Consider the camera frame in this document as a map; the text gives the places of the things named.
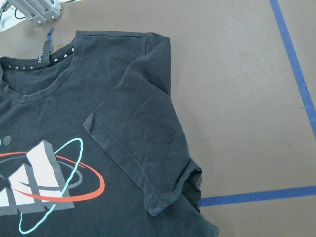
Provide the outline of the black graphic t-shirt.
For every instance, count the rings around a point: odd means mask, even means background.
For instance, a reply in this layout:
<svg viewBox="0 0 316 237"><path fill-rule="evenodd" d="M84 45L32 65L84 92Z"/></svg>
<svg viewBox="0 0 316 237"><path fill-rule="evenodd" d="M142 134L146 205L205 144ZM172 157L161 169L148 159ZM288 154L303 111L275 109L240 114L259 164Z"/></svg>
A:
<svg viewBox="0 0 316 237"><path fill-rule="evenodd" d="M3 237L215 237L170 97L170 39L82 32L0 59Z"/></svg>

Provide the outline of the aluminium frame post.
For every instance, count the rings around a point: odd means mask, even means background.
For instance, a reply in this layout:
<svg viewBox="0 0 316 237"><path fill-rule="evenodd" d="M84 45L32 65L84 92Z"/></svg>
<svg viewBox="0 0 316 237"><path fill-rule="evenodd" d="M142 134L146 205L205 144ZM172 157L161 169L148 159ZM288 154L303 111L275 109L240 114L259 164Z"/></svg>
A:
<svg viewBox="0 0 316 237"><path fill-rule="evenodd" d="M28 20L35 25L42 25L61 16L59 0L9 0Z"/></svg>

